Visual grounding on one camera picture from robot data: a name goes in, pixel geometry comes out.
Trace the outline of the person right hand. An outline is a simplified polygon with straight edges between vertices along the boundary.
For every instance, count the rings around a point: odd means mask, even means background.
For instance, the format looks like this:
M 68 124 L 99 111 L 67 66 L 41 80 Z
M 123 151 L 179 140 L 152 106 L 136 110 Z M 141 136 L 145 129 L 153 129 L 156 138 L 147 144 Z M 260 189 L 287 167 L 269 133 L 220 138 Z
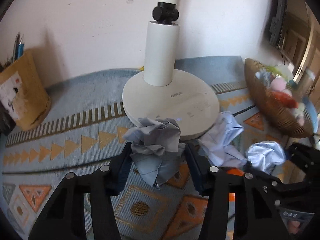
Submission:
M 290 234 L 296 235 L 300 230 L 300 222 L 295 220 L 288 220 L 287 229 Z

